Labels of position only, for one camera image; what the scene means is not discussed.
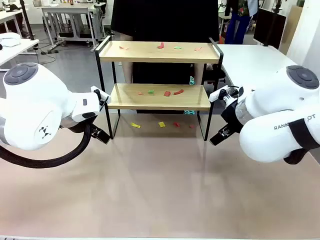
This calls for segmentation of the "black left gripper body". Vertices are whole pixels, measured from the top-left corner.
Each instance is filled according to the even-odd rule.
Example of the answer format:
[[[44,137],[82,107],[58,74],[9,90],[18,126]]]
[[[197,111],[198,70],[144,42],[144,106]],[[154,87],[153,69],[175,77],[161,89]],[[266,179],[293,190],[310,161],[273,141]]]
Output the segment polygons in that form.
[[[97,138],[99,136],[100,129],[92,123],[86,123],[86,136],[88,138]]]

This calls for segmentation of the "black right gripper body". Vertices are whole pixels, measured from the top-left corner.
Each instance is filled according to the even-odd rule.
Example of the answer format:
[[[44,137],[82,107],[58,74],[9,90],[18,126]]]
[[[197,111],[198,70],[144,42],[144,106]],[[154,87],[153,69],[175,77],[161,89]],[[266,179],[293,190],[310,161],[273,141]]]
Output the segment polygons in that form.
[[[237,104],[238,100],[236,99],[234,102],[229,104],[221,114],[221,117],[226,122],[226,126],[229,130],[241,130],[244,126],[236,116]]]

